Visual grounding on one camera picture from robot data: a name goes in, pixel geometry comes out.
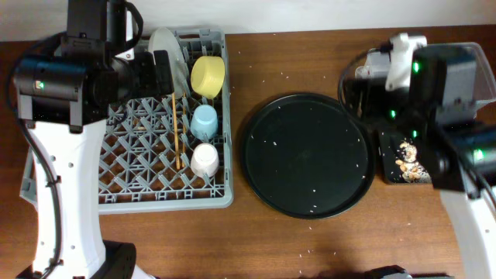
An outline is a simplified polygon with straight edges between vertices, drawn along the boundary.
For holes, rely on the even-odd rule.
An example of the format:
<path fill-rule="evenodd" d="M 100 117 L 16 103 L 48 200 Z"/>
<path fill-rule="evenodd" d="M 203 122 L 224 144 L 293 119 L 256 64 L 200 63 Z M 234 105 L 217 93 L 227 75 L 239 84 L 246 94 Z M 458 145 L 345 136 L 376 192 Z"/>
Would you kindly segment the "grey round plate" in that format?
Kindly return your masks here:
<path fill-rule="evenodd" d="M 174 34 L 166 27 L 156 29 L 149 40 L 148 51 L 167 51 L 171 76 L 174 83 L 174 96 L 176 99 L 188 96 L 191 92 L 188 85 L 190 76 L 188 66 L 184 60 L 181 46 Z"/>

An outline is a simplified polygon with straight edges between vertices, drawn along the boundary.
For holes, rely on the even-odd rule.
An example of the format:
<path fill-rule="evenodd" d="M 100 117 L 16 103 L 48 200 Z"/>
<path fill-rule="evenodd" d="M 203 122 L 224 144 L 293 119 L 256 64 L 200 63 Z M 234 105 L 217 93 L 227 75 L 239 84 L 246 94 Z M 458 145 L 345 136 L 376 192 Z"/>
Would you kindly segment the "wooden chopstick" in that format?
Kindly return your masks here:
<path fill-rule="evenodd" d="M 186 105 L 185 103 L 187 103 L 187 100 L 186 100 L 186 96 L 183 95 L 182 99 L 181 99 L 181 104 L 182 104 L 182 124 L 183 124 L 183 131 L 182 131 L 182 134 L 181 134 L 181 138 L 183 136 L 186 136 L 186 132 L 187 132 L 187 126 L 186 126 L 186 122 L 188 120 L 188 117 L 187 117 L 187 108 L 186 108 Z M 182 138 L 182 153 L 185 153 L 186 152 L 186 145 L 185 145 L 185 140 Z"/>
<path fill-rule="evenodd" d="M 175 161 L 176 161 L 176 168 L 179 171 L 181 169 L 181 161 L 180 161 L 179 137 L 178 137 L 178 129 L 177 129 L 177 106 L 176 106 L 175 92 L 171 94 L 171 101 L 172 101 L 172 110 L 173 110 Z"/>

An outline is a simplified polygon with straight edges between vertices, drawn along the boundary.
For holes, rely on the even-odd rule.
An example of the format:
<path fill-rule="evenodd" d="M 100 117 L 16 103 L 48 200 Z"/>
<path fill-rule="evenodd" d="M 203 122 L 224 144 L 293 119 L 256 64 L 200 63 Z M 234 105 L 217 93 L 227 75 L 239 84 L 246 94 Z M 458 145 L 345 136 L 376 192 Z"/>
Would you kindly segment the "yellow plastic bowl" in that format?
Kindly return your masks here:
<path fill-rule="evenodd" d="M 222 89 L 226 66 L 221 57 L 199 57 L 191 71 L 191 87 L 203 97 L 213 99 Z"/>

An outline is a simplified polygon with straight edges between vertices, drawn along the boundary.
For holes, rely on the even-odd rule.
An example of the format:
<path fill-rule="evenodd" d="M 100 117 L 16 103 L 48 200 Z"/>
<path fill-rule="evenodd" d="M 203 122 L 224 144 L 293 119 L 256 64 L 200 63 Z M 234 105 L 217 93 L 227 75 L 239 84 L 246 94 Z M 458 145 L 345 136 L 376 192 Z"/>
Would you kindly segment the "blue plastic cup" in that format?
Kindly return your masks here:
<path fill-rule="evenodd" d="M 210 105 L 198 106 L 191 120 L 191 133 L 203 142 L 213 138 L 218 130 L 218 116 Z"/>

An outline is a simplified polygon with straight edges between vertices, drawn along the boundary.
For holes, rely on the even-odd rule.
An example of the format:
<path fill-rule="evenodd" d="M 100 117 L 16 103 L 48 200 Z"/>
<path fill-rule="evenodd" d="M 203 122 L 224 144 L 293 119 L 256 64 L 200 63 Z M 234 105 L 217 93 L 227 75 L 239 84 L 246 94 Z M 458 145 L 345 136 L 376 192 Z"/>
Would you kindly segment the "nut shell food scraps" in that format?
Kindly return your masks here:
<path fill-rule="evenodd" d="M 395 163 L 401 171 L 401 177 L 407 183 L 431 182 L 429 173 L 417 160 L 418 150 L 412 143 L 401 142 L 398 152 Z"/>

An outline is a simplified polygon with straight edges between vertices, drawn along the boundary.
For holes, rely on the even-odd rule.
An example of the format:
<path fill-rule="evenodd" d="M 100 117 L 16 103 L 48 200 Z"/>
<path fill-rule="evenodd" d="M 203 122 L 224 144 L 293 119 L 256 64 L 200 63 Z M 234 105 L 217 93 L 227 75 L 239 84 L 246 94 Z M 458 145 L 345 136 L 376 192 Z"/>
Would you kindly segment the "pink plastic cup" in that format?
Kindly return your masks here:
<path fill-rule="evenodd" d="M 214 177 L 219 168 L 219 154 L 210 143 L 201 143 L 194 149 L 191 170 L 198 177 Z"/>

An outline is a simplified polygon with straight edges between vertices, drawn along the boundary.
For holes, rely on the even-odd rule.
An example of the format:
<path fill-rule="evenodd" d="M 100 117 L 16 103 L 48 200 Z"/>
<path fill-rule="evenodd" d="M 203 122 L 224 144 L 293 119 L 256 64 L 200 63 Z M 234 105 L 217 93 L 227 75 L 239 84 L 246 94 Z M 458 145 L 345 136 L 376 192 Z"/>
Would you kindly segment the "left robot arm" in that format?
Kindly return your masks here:
<path fill-rule="evenodd" d="M 135 57 L 143 18 L 128 1 L 71 1 L 67 28 L 33 44 L 5 83 L 33 154 L 38 238 L 23 278 L 144 278 L 132 243 L 102 237 L 99 162 L 109 107 L 173 92 L 167 52 Z"/>

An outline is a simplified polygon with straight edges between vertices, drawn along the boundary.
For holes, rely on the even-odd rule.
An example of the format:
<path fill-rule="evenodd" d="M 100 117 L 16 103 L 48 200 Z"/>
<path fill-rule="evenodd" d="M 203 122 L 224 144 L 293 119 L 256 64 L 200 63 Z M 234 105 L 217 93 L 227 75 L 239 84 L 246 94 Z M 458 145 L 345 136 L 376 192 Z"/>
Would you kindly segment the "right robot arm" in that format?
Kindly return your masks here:
<path fill-rule="evenodd" d="M 365 126 L 384 126 L 410 138 L 454 228 L 465 273 L 495 276 L 495 127 L 476 119 L 495 100 L 495 78 L 476 43 L 377 48 L 389 56 L 398 88 L 376 78 L 339 76 L 344 112 Z"/>

